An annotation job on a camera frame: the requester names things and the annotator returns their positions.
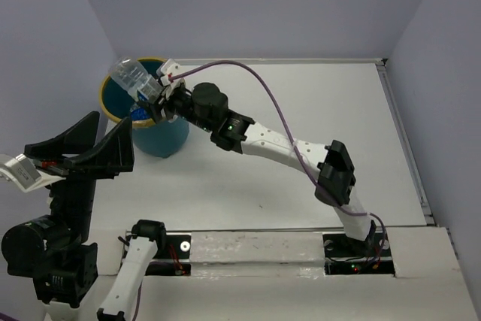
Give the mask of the clear bottle white cap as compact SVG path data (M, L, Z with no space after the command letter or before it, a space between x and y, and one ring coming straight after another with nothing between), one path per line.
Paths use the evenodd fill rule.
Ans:
M110 68L110 78L136 102L155 104L162 95L156 71L151 74L138 59L118 59Z

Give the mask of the clear bottle blue label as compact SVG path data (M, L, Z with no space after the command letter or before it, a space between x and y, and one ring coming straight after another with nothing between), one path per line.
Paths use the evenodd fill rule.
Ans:
M135 122L151 121L150 115L143 108L135 108L130 110L130 117Z

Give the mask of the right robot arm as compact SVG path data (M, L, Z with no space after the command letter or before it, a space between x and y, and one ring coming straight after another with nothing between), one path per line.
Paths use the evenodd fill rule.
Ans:
M372 248L374 224L355 195L355 167L342 142L315 144L275 132L230 110L227 95L212 83L200 83L192 90L181 82L144 86L137 90L136 102L155 121L179 116L209 132L211 141L223 150L269 159L305 173L313 180L316 199L335 209L347 249L362 255Z

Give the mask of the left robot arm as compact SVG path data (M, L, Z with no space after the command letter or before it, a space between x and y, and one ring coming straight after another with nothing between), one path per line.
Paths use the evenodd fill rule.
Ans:
M49 191L50 213L9 229L1 251L8 273L32 280L53 320L133 320L149 264L166 248L163 223L134 224L114 284L95 306L98 246L89 242L89 230L96 183L132 171L135 163L132 120L123 118L97 139L99 118L90 112L56 137L1 157L3 179L22 192Z

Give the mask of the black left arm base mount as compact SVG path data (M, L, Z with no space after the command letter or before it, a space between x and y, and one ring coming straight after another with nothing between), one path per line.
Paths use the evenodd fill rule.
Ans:
M192 235L168 232L162 223L139 223L125 236L120 279L140 283L144 276L189 276Z

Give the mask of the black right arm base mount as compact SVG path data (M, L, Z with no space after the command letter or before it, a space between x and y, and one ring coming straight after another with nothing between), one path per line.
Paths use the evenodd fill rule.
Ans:
M328 276L354 276L364 274L387 274L395 276L388 236L383 238L379 232L374 235L374 245L368 250L350 242L341 233L329 233L322 236L325 264Z

